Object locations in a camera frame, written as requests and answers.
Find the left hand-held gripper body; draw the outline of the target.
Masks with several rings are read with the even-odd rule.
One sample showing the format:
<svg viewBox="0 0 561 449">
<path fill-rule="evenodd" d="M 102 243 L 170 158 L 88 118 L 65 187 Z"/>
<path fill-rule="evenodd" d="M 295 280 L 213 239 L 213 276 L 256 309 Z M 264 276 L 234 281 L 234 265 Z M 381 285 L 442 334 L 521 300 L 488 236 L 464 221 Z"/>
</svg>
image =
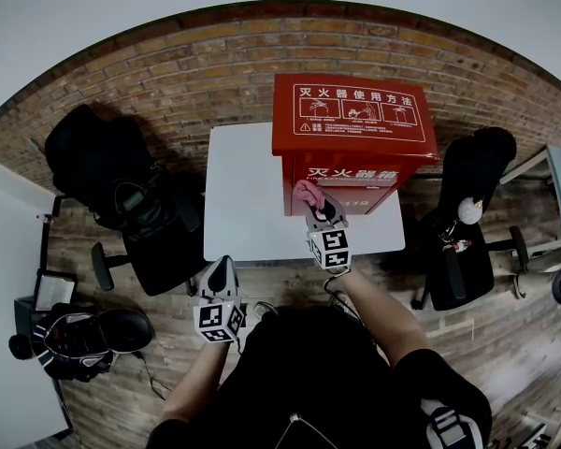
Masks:
<svg viewBox="0 0 561 449">
<path fill-rule="evenodd" d="M 224 300 L 194 307 L 194 328 L 206 342 L 234 342 L 244 327 L 245 311 L 237 300 Z"/>
</svg>

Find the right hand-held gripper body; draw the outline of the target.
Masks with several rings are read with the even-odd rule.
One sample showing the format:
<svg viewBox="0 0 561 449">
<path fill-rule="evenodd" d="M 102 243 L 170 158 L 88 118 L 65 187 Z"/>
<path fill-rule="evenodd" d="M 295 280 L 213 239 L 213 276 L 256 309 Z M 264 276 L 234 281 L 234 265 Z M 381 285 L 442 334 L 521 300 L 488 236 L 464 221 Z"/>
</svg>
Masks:
<svg viewBox="0 0 561 449">
<path fill-rule="evenodd" d="M 309 232 L 309 249 L 319 266 L 325 270 L 351 265 L 351 250 L 346 229 L 326 229 Z"/>
</svg>

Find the pink cloth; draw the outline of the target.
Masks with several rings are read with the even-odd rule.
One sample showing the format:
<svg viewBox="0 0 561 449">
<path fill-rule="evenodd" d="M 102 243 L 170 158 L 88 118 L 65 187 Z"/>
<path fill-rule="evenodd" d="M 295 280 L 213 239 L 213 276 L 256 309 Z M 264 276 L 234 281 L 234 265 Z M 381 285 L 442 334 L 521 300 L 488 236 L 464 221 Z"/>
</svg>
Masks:
<svg viewBox="0 0 561 449">
<path fill-rule="evenodd" d="M 316 210 L 322 211 L 324 209 L 324 193 L 310 181 L 299 180 L 293 189 L 293 198 L 307 203 Z"/>
</svg>

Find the red fire extinguisher box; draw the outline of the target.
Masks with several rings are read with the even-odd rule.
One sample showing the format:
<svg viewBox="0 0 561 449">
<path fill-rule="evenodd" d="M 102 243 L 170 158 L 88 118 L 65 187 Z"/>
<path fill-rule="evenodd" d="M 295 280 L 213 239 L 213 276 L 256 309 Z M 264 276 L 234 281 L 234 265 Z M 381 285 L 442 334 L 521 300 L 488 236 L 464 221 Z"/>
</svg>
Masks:
<svg viewBox="0 0 561 449">
<path fill-rule="evenodd" d="M 309 181 L 368 215 L 422 166 L 439 160 L 422 87 L 331 74 L 278 74 L 271 150 L 281 159 L 284 213 L 303 213 L 294 196 Z"/>
</svg>

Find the person's left forearm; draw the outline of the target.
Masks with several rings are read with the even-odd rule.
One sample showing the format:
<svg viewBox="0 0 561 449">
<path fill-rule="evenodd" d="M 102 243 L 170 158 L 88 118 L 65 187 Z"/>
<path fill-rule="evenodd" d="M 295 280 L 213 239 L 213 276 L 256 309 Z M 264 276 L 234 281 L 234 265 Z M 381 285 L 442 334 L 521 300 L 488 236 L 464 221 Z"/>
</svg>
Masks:
<svg viewBox="0 0 561 449">
<path fill-rule="evenodd" d="M 196 418 L 216 393 L 230 343 L 206 343 L 179 384 L 165 400 L 160 421 Z"/>
</svg>

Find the person's right forearm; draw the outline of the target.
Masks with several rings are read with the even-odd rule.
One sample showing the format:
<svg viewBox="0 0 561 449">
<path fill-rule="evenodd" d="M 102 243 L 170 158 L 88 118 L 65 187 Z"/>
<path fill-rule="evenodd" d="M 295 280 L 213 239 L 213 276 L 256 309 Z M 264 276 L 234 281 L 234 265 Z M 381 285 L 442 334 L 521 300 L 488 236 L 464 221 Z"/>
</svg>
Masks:
<svg viewBox="0 0 561 449">
<path fill-rule="evenodd" d="M 355 267 L 339 282 L 392 367 L 406 355 L 430 348 L 415 316 L 387 290 Z"/>
</svg>

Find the white square platform board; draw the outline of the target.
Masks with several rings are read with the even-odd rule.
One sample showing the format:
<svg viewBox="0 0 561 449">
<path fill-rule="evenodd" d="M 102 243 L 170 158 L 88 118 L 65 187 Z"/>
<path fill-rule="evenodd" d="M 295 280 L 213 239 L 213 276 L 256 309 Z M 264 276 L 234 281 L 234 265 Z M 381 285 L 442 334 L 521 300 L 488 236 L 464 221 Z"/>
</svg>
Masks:
<svg viewBox="0 0 561 449">
<path fill-rule="evenodd" d="M 303 216 L 284 213 L 281 159 L 272 154 L 271 123 L 210 132 L 204 256 L 237 262 L 310 259 Z"/>
</svg>

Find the black bag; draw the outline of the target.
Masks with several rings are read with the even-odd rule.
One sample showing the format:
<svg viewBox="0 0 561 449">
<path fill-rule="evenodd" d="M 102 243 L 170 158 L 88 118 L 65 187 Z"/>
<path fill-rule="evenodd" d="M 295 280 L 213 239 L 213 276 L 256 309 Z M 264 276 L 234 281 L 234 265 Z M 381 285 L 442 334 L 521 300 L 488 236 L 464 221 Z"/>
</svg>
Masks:
<svg viewBox="0 0 561 449">
<path fill-rule="evenodd" d="M 147 243 L 170 228 L 193 236 L 203 224 L 201 195 L 170 175 L 118 181 L 113 199 L 108 225 L 134 243 Z"/>
</svg>

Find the person's black shirt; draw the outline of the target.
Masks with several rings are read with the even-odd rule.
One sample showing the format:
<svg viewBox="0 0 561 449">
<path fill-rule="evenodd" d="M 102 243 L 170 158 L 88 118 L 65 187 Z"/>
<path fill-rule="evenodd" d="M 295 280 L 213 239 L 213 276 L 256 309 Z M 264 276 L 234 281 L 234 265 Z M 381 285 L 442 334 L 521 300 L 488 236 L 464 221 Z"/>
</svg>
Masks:
<svg viewBox="0 0 561 449">
<path fill-rule="evenodd" d="M 146 449 L 485 449 L 491 430 L 485 395 L 438 353 L 392 367 L 321 307 L 266 315 L 199 415 L 160 423 Z"/>
</svg>

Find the white plush ball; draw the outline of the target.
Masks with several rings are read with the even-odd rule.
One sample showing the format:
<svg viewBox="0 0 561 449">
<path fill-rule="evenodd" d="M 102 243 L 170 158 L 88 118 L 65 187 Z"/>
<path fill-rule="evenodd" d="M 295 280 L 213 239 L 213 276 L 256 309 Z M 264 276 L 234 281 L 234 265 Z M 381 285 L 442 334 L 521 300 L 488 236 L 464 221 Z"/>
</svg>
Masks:
<svg viewBox="0 0 561 449">
<path fill-rule="evenodd" d="M 464 225 L 474 225 L 482 217 L 483 202 L 474 197 L 464 198 L 458 206 L 457 218 Z"/>
</svg>

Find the black office chair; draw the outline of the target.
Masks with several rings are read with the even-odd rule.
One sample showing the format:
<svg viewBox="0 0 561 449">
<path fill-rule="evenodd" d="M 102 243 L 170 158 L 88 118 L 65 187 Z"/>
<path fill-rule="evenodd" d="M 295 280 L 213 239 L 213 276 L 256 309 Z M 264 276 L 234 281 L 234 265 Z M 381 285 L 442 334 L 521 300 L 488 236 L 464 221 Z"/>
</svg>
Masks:
<svg viewBox="0 0 561 449">
<path fill-rule="evenodd" d="M 50 132 L 44 154 L 53 174 L 53 184 L 65 198 L 83 204 L 95 222 L 119 233 L 123 254 L 106 254 L 101 242 L 92 248 L 93 271 L 100 287 L 114 287 L 111 271 L 131 265 L 144 292 L 159 296 L 180 285 L 193 295 L 193 278 L 207 264 L 203 255 L 205 181 L 188 172 L 171 172 L 150 154 L 139 124 L 131 117 L 101 119 L 88 105 L 71 110 Z M 170 228 L 147 243 L 134 243 L 108 225 L 114 210 L 113 188 L 118 181 L 143 183 L 170 175 L 199 193 L 203 224 L 197 232 L 183 236 Z"/>
<path fill-rule="evenodd" d="M 439 203 L 419 223 L 421 258 L 425 284 L 422 295 L 411 301 L 413 309 L 421 310 L 428 299 L 436 311 L 462 307 L 494 288 L 491 252 L 514 250 L 521 269 L 526 269 L 529 256 L 521 229 L 510 228 L 508 239 L 487 243 L 480 221 L 462 224 L 457 209 L 466 197 L 481 199 L 485 214 L 499 180 L 515 158 L 514 136 L 501 127 L 486 127 L 472 135 L 453 141 L 443 159 Z M 462 253 L 442 251 L 438 233 L 458 220 L 456 239 L 470 239 L 473 245 Z"/>
</svg>

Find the white tissue box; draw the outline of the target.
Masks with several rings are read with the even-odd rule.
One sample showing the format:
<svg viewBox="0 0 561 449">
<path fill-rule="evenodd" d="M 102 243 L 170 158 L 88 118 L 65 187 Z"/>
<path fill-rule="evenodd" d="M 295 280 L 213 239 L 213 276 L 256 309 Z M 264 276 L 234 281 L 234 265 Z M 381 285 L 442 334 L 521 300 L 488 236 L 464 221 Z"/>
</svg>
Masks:
<svg viewBox="0 0 561 449">
<path fill-rule="evenodd" d="M 39 269 L 36 273 L 34 311 L 49 312 L 56 304 L 68 304 L 77 281 L 77 276 L 72 273 Z"/>
</svg>

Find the dark storage bin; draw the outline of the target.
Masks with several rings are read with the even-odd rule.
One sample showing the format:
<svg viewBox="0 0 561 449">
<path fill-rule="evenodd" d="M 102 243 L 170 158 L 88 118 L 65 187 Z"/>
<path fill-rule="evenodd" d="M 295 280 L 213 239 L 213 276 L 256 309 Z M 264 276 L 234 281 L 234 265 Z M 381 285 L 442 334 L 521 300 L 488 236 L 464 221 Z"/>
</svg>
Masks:
<svg viewBox="0 0 561 449">
<path fill-rule="evenodd" d="M 34 297 L 30 296 L 15 299 L 13 307 L 16 333 L 31 339 L 35 324 L 43 317 L 41 312 L 36 311 Z"/>
</svg>

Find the keychain bundle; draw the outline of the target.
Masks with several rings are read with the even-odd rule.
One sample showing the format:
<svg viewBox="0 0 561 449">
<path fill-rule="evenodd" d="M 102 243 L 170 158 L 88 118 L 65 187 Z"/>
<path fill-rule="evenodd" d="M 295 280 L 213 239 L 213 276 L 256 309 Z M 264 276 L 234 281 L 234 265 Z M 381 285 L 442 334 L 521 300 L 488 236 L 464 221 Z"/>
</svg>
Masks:
<svg viewBox="0 0 561 449">
<path fill-rule="evenodd" d="M 473 245 L 473 241 L 470 239 L 456 239 L 454 237 L 454 230 L 457 228 L 458 223 L 458 220 L 454 220 L 446 229 L 438 233 L 438 237 L 443 242 L 443 252 L 454 250 L 455 253 L 462 253 Z"/>
</svg>

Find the white desk with black frame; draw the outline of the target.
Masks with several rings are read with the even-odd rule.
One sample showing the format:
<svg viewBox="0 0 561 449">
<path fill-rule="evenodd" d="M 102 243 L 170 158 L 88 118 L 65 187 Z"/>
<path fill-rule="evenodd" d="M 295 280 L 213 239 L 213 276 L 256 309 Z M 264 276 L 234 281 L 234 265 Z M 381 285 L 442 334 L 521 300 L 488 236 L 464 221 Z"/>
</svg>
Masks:
<svg viewBox="0 0 561 449">
<path fill-rule="evenodd" d="M 34 293 L 42 218 L 53 199 L 50 191 L 0 165 L 0 449 L 17 449 L 67 428 L 52 379 L 37 360 L 18 360 L 8 348 L 16 332 L 14 300 Z"/>
</svg>

